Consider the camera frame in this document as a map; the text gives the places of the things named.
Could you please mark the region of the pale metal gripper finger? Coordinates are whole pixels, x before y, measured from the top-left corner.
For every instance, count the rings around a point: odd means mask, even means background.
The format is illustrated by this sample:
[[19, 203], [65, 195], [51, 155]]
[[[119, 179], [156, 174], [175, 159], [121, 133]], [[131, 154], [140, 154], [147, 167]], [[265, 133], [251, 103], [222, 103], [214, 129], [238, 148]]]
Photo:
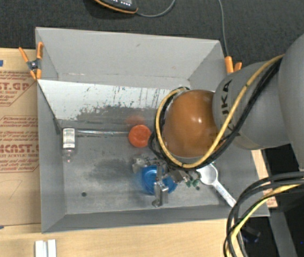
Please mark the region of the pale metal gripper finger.
[[133, 158], [132, 170], [138, 172], [140, 169], [156, 164], [157, 158], [139, 156]]
[[168, 187], [162, 182], [154, 183], [155, 200], [152, 205], [156, 208], [168, 203]]

